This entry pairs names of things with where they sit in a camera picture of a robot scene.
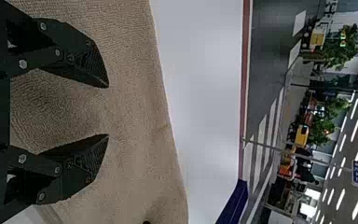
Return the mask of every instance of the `green plant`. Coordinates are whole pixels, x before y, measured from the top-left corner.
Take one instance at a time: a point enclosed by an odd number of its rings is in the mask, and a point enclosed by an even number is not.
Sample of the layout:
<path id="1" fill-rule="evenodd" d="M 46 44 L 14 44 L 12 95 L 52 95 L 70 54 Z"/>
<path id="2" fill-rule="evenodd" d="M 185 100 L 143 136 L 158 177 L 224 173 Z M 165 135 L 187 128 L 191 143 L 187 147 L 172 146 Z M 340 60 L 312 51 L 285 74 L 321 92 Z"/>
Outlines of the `green plant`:
<path id="1" fill-rule="evenodd" d="M 332 133 L 335 128 L 336 126 L 331 119 L 315 116 L 308 143 L 315 144 L 318 147 L 326 144 L 330 141 L 327 135 Z"/>
<path id="2" fill-rule="evenodd" d="M 351 104 L 342 98 L 333 98 L 329 100 L 327 103 L 326 111 L 327 117 L 329 119 L 333 119 L 338 116 L 339 112 L 345 109 L 348 109 Z"/>
<path id="3" fill-rule="evenodd" d="M 358 52 L 356 41 L 358 39 L 358 27 L 356 24 L 349 26 L 344 25 L 339 30 L 339 34 L 345 34 L 345 40 L 333 38 L 325 40 L 324 47 L 320 51 L 324 58 L 324 68 L 336 67 L 340 71 L 344 68 L 345 62 L 351 60 Z"/>

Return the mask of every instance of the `floor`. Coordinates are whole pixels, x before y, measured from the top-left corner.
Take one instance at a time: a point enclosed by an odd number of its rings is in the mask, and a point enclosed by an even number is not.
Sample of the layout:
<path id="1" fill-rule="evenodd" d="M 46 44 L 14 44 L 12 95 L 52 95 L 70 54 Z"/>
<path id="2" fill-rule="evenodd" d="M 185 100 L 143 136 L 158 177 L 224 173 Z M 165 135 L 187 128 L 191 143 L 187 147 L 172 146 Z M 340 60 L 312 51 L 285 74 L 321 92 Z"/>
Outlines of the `floor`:
<path id="1" fill-rule="evenodd" d="M 286 72 L 299 53 L 299 27 L 316 16 L 320 1 L 254 1 L 246 139 L 277 146 Z M 241 223 L 251 223 L 272 172 L 267 148 L 248 144 L 242 179 L 249 199 Z"/>
<path id="2" fill-rule="evenodd" d="M 337 141 L 337 149 L 331 163 L 337 166 L 352 167 L 351 163 L 358 156 L 358 93 L 353 95 L 347 119 L 342 124 L 340 137 Z M 319 216 L 315 217 L 317 222 L 322 218 L 325 223 L 358 223 L 358 214 L 352 221 L 353 210 L 358 204 L 358 188 L 352 184 L 350 172 L 330 168 L 326 175 L 325 190 L 321 202 L 319 202 Z"/>

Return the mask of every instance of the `wall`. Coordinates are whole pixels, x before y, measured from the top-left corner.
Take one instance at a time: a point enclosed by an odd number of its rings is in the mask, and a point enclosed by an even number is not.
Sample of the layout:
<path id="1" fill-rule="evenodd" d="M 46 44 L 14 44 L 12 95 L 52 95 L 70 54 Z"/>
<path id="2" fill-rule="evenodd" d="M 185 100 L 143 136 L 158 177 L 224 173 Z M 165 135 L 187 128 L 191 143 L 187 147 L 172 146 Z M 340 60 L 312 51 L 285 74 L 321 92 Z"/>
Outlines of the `wall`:
<path id="1" fill-rule="evenodd" d="M 238 180 L 242 0 L 151 0 L 190 224 L 215 223 Z"/>
<path id="2" fill-rule="evenodd" d="M 358 0 L 338 0 L 338 12 L 358 11 Z"/>
<path id="3" fill-rule="evenodd" d="M 343 25 L 358 25 L 358 11 L 353 12 L 337 12 L 333 18 L 331 32 L 337 32 Z"/>

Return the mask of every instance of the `bolt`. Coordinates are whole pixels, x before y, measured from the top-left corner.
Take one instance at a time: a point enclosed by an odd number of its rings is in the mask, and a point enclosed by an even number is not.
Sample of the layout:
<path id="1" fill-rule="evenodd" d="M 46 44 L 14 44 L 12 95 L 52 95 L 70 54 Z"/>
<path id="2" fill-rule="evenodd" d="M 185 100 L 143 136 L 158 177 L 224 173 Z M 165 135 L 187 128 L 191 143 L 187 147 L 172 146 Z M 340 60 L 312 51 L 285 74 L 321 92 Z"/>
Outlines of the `bolt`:
<path id="1" fill-rule="evenodd" d="M 44 22 L 40 22 L 40 29 L 46 31 L 48 29 L 48 26 Z"/>
<path id="2" fill-rule="evenodd" d="M 61 167 L 60 166 L 57 166 L 55 169 L 54 169 L 54 173 L 57 175 L 61 172 Z"/>
<path id="3" fill-rule="evenodd" d="M 68 61 L 73 62 L 75 60 L 75 56 L 73 54 L 68 55 Z"/>
<path id="4" fill-rule="evenodd" d="M 28 67 L 28 63 L 25 60 L 20 60 L 19 65 L 20 65 L 20 68 L 22 68 L 22 69 L 26 69 Z"/>
<path id="5" fill-rule="evenodd" d="M 21 154 L 19 156 L 19 163 L 24 164 L 27 161 L 27 155 Z"/>
<path id="6" fill-rule="evenodd" d="M 39 201 L 43 201 L 46 199 L 46 194 L 44 192 L 41 192 L 39 194 L 39 196 L 37 197 L 37 199 L 39 199 Z"/>
<path id="7" fill-rule="evenodd" d="M 86 184 L 89 184 L 89 183 L 91 183 L 91 176 L 87 176 L 87 178 L 86 178 Z"/>
<path id="8" fill-rule="evenodd" d="M 68 164 L 66 164 L 66 168 L 72 169 L 73 165 L 74 165 L 74 163 L 72 161 L 68 161 Z"/>

